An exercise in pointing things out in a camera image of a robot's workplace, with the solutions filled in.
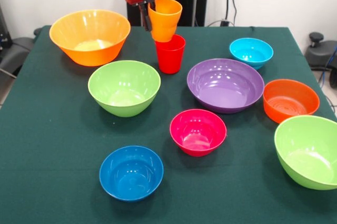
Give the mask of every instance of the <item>orange bowl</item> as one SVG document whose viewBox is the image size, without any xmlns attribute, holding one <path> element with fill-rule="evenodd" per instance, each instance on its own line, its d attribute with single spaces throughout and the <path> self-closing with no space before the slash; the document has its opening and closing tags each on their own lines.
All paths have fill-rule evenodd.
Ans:
<svg viewBox="0 0 337 224">
<path fill-rule="evenodd" d="M 319 106 L 320 99 L 316 92 L 295 80 L 274 80 L 264 88 L 264 111 L 276 123 L 297 115 L 311 115 Z"/>
<path fill-rule="evenodd" d="M 100 66 L 118 56 L 130 30 L 130 22 L 121 14 L 89 9 L 61 17 L 49 36 L 74 62 Z"/>
</svg>

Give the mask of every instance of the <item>orange cup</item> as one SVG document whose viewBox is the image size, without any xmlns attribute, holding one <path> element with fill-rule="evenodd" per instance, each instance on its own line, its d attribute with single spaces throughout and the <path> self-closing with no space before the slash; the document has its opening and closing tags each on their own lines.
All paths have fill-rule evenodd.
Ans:
<svg viewBox="0 0 337 224">
<path fill-rule="evenodd" d="M 316 92 L 295 80 L 274 80 L 264 88 L 264 111 L 276 123 L 297 115 L 311 115 L 319 106 L 320 99 Z"/>
<path fill-rule="evenodd" d="M 169 42 L 177 29 L 183 6 L 176 0 L 155 0 L 156 10 L 148 4 L 152 38 L 157 42 Z"/>
<path fill-rule="evenodd" d="M 60 18 L 49 36 L 74 62 L 100 66 L 118 56 L 130 30 L 129 21 L 121 14 L 91 9 Z"/>
</svg>

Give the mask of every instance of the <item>dark green tablecloth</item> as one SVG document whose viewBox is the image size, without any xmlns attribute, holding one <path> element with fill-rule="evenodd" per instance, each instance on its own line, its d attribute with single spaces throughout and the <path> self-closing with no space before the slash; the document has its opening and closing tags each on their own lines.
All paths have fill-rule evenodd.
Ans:
<svg viewBox="0 0 337 224">
<path fill-rule="evenodd" d="M 260 73 L 302 81 L 321 99 L 316 115 L 335 119 L 287 28 L 179 28 L 186 38 L 182 69 L 161 73 L 157 97 L 140 115 L 118 118 L 87 91 L 95 68 L 72 62 L 43 28 L 0 110 L 0 223 L 337 223 L 337 191 L 298 186 L 283 171 L 273 144 L 277 124 L 262 100 L 243 112 L 221 115 L 224 144 L 193 158 L 171 140 L 169 123 L 185 109 L 201 108 L 186 86 L 189 69 L 230 57 L 236 38 L 256 37 L 274 48 Z M 149 33 L 133 27 L 118 60 L 156 69 Z M 98 171 L 115 149 L 140 144 L 162 158 L 164 179 L 138 203 L 119 202 L 100 186 Z"/>
</svg>

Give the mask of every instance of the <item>stacked cups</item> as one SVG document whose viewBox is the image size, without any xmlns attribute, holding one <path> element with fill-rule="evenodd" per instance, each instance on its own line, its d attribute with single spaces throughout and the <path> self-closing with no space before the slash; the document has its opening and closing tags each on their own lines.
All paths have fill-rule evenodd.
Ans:
<svg viewBox="0 0 337 224">
<path fill-rule="evenodd" d="M 155 8 L 153 10 L 149 4 L 148 14 L 159 69 L 166 74 L 175 74 L 180 70 L 185 49 L 185 39 L 175 34 L 183 7 L 176 0 L 155 0 Z"/>
</svg>

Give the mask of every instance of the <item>bowl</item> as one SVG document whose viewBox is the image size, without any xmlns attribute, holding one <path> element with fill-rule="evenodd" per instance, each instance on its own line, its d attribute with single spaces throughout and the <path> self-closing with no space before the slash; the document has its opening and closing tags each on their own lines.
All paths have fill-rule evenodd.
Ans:
<svg viewBox="0 0 337 224">
<path fill-rule="evenodd" d="M 257 38 L 240 38 L 230 45 L 230 51 L 236 60 L 244 62 L 258 70 L 273 57 L 273 48 Z"/>
<path fill-rule="evenodd" d="M 194 66 L 187 85 L 201 104 L 218 113 L 240 112 L 263 93 L 264 82 L 252 67 L 231 59 L 211 59 Z"/>
<path fill-rule="evenodd" d="M 315 190 L 337 189 L 337 123 L 299 115 L 283 121 L 275 132 L 277 156 L 298 184 Z"/>
<path fill-rule="evenodd" d="M 160 157 L 142 146 L 127 146 L 112 152 L 100 168 L 100 182 L 112 197 L 140 201 L 153 193 L 164 176 Z"/>
<path fill-rule="evenodd" d="M 202 157 L 217 149 L 225 140 L 225 123 L 214 113 L 191 109 L 179 113 L 170 124 L 173 141 L 193 157 Z"/>
<path fill-rule="evenodd" d="M 276 123 L 292 116 L 313 114 L 319 106 L 320 99 L 316 92 L 295 80 L 277 79 L 264 88 L 264 111 Z"/>
<path fill-rule="evenodd" d="M 91 9 L 60 18 L 49 36 L 74 62 L 100 66 L 118 56 L 130 29 L 129 21 L 121 14 Z"/>
<path fill-rule="evenodd" d="M 161 84 L 158 72 L 143 62 L 117 61 L 98 68 L 89 78 L 91 96 L 106 111 L 135 116 L 154 100 Z"/>
</svg>

